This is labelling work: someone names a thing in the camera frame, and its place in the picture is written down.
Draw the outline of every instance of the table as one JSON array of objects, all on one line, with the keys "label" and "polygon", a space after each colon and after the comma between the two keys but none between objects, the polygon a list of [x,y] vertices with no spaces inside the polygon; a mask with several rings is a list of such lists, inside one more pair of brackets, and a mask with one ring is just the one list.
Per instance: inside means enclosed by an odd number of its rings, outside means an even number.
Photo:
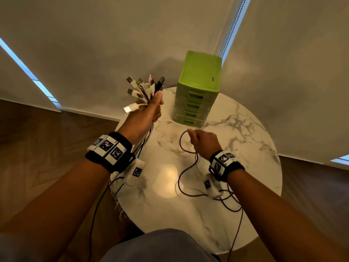
[{"label": "table", "polygon": [[[117,199],[128,217],[145,233],[165,228],[186,231],[210,253],[230,250],[241,218],[240,212],[227,210],[220,201],[208,197],[188,197],[177,185],[179,174],[195,161],[195,155],[179,146],[181,134],[188,128],[172,121],[176,87],[163,91],[162,116],[155,123],[140,159],[146,162],[139,188],[124,185]],[[281,195],[282,172],[275,145],[259,120],[244,106],[221,93],[212,106],[203,130],[214,132],[224,150],[232,151],[252,176]],[[194,151],[187,133],[184,149]],[[199,159],[197,167],[183,174],[180,186],[188,194],[206,193],[203,176],[209,162]],[[115,192],[122,182],[113,184]],[[232,199],[225,203],[232,209],[239,205]],[[257,237],[244,213],[233,250]]]}]

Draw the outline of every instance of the person's right arm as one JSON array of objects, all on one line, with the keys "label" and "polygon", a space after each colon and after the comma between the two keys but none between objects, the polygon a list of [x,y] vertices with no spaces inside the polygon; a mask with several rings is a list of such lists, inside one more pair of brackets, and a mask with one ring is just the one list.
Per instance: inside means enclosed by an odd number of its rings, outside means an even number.
[{"label": "person's right arm", "polygon": [[[222,150],[213,133],[188,130],[188,134],[195,150],[207,160]],[[347,261],[301,213],[245,170],[229,173],[227,183],[275,260]]]}]

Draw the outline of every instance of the wall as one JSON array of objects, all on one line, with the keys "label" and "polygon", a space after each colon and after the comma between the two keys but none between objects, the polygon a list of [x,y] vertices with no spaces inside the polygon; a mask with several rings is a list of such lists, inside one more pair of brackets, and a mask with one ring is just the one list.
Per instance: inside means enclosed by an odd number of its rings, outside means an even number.
[{"label": "wall", "polygon": [[0,99],[59,111],[0,47]]},{"label": "wall", "polygon": [[222,93],[253,112],[280,154],[349,153],[349,0],[251,0]]},{"label": "wall", "polygon": [[239,1],[2,0],[0,37],[64,108],[120,118],[128,76],[177,84],[187,50],[219,53]]}]

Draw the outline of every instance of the wooden floor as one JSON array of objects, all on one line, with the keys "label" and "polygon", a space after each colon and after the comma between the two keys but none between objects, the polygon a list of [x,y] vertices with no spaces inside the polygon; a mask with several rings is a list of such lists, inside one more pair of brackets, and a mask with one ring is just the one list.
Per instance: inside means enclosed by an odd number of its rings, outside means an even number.
[{"label": "wooden floor", "polygon": [[[84,158],[86,147],[116,122],[84,115],[0,101],[0,226]],[[282,197],[349,254],[349,172],[281,157]],[[87,261],[92,207],[60,261]],[[106,194],[93,233],[93,261],[134,224],[119,221],[120,212]],[[257,238],[234,251],[231,261],[274,261]]]}]

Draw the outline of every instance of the person's left hand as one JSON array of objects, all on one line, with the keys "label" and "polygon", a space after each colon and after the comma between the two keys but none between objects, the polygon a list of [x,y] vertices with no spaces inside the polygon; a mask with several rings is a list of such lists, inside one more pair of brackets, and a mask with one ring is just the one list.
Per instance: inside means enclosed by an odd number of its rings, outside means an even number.
[{"label": "person's left hand", "polygon": [[157,92],[148,106],[142,105],[139,110],[131,112],[118,132],[132,143],[137,144],[151,128],[151,123],[161,117],[161,108],[164,101],[162,92]]}]

